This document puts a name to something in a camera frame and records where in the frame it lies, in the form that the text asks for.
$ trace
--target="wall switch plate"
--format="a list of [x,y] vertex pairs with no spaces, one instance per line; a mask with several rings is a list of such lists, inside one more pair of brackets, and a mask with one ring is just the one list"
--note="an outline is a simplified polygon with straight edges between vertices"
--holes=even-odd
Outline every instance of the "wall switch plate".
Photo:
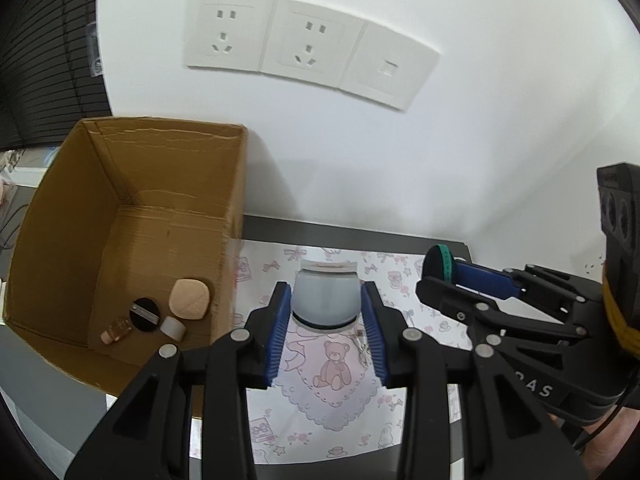
[[184,63],[258,72],[274,0],[188,0]]
[[278,0],[261,72],[338,86],[364,24],[337,10]]
[[367,23],[338,88],[407,110],[439,59],[432,48]]

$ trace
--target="cardboard box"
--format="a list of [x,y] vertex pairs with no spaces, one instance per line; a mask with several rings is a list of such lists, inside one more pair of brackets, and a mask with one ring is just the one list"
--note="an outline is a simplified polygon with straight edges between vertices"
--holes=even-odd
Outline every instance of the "cardboard box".
[[100,334],[132,302],[170,314],[175,280],[209,286],[201,320],[184,320],[182,349],[233,327],[242,231],[246,130],[151,118],[82,120],[62,145],[22,222],[4,320],[47,361],[118,395],[160,346],[134,329]]

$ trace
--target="human hand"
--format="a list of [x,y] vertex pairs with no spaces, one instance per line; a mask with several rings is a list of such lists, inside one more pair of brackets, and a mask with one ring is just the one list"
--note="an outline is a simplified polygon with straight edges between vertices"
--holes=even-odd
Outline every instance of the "human hand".
[[[597,430],[609,416],[609,413],[584,430],[588,433]],[[622,408],[616,418],[587,444],[582,454],[582,460],[590,479],[597,478],[613,462],[639,422],[640,412],[638,410]]]

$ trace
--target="green ring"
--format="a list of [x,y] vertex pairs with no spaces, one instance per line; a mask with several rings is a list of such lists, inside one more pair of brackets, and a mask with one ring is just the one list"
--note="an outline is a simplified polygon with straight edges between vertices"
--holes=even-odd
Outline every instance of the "green ring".
[[440,248],[440,255],[442,256],[442,275],[444,281],[447,283],[453,283],[453,256],[451,251],[445,244],[438,244]]

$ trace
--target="cardboard box flap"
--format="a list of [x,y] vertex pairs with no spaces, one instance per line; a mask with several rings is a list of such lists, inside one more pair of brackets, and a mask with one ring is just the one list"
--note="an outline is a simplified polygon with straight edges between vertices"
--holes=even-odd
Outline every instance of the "cardboard box flap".
[[123,202],[224,218],[244,128],[152,119],[85,124]]
[[79,123],[22,221],[6,292],[8,324],[86,346],[102,249],[117,211],[116,193]]
[[118,396],[140,368],[96,354],[88,348],[38,336],[20,327],[10,326],[43,359],[66,375],[108,394]]

